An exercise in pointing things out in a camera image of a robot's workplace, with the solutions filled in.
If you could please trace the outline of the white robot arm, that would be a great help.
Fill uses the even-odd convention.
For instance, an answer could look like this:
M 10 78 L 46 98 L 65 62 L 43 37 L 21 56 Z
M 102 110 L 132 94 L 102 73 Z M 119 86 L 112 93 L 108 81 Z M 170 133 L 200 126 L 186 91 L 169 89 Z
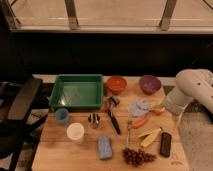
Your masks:
M 175 84 L 162 102 L 169 112 L 181 115 L 193 100 L 197 100 L 213 113 L 213 73 L 210 70 L 182 70 L 177 73 Z

